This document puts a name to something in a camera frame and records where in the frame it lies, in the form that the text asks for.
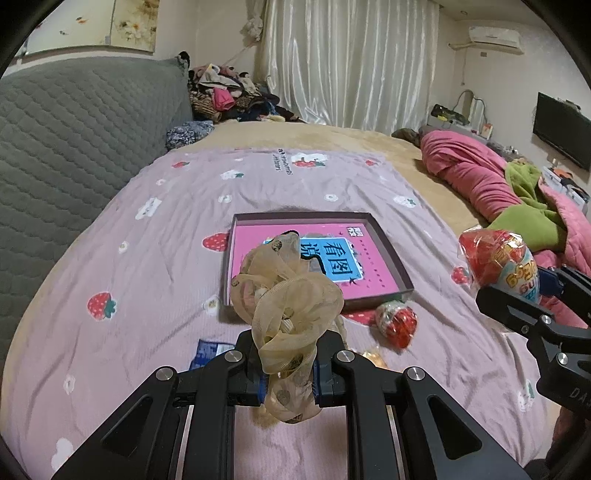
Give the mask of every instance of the air conditioner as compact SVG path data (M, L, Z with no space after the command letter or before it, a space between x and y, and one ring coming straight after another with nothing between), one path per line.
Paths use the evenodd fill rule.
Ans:
M501 50L522 54L521 34L508 28L470 27L470 40L479 47L487 44L491 47L503 47Z

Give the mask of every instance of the television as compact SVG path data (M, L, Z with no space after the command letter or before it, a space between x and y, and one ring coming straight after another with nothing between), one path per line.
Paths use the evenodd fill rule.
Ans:
M591 170L591 120L578 110L539 93L534 133L579 167Z

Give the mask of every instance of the white curtain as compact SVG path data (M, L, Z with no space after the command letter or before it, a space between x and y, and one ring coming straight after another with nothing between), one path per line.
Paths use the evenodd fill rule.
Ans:
M263 68L308 123L418 129L435 71L430 0L267 0Z

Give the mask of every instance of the wrapped candy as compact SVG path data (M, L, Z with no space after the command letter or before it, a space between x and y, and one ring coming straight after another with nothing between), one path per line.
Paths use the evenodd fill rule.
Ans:
M475 288L495 285L540 301L538 265L519 235L482 229L462 233L459 242Z
M376 345L371 350L366 350L365 352L360 353L361 356L364 356L367 360L372 362L378 368L385 368L386 370L390 370L388 368L388 364L384 361L382 356L379 354L379 347Z
M417 316L411 307L400 301L389 301L375 311L378 330L400 350L408 347L417 330Z

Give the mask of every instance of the pink book cover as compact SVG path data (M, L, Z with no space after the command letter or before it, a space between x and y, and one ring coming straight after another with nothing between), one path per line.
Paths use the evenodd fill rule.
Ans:
M229 278L238 275L242 260L250 250L290 230L300 234L300 252L304 257L321 259L325 274L340 287L345 300L401 291L368 230L360 222L238 224L230 246Z

